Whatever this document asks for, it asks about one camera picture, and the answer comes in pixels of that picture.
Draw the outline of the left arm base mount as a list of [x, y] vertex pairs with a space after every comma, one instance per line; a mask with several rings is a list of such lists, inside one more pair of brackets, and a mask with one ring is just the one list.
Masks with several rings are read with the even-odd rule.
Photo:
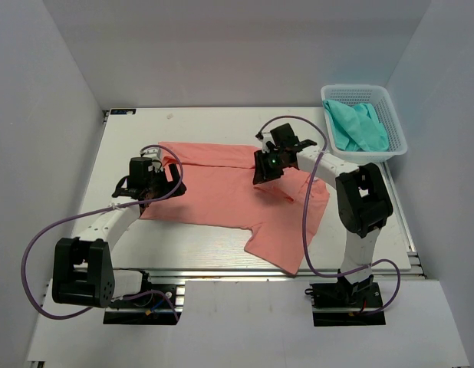
[[104, 325], [175, 326], [183, 311], [182, 282], [142, 271], [142, 294], [133, 300], [118, 297], [104, 311]]

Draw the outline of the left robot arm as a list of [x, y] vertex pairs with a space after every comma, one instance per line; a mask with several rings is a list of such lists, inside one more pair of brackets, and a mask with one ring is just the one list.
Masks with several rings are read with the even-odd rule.
[[52, 297], [59, 304], [108, 307], [128, 297], [135, 305], [153, 299], [153, 286], [142, 271], [116, 270], [111, 252], [125, 231], [153, 202], [185, 193], [180, 161], [164, 166], [158, 159], [134, 157], [129, 174], [116, 185], [110, 205], [94, 223], [54, 250]]

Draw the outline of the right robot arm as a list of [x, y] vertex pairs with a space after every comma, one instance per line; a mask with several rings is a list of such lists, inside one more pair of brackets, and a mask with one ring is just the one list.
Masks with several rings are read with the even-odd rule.
[[354, 306], [364, 299], [364, 285], [373, 280], [374, 249], [380, 230], [393, 214], [393, 205], [380, 169], [373, 163], [359, 166], [327, 152], [313, 140], [300, 140], [291, 125], [277, 126], [255, 137], [262, 148], [255, 151], [255, 185], [280, 179], [293, 168], [320, 179], [336, 192], [337, 211], [347, 238], [344, 259], [336, 278], [339, 299]]

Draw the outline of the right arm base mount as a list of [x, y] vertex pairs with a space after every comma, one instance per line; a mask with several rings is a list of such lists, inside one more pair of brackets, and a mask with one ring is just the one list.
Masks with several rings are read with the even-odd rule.
[[340, 278], [335, 283], [314, 283], [304, 290], [311, 299], [315, 327], [371, 327], [384, 326], [386, 318], [383, 299], [377, 282], [355, 291]]

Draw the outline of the pink t shirt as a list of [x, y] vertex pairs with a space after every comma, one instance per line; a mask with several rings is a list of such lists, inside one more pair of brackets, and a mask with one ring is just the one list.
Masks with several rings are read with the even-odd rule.
[[286, 169], [277, 180], [253, 185], [256, 148], [246, 145], [165, 142], [183, 164], [186, 192], [148, 206], [143, 220], [249, 230], [245, 251], [296, 274], [304, 245], [316, 235], [330, 194], [306, 172]]

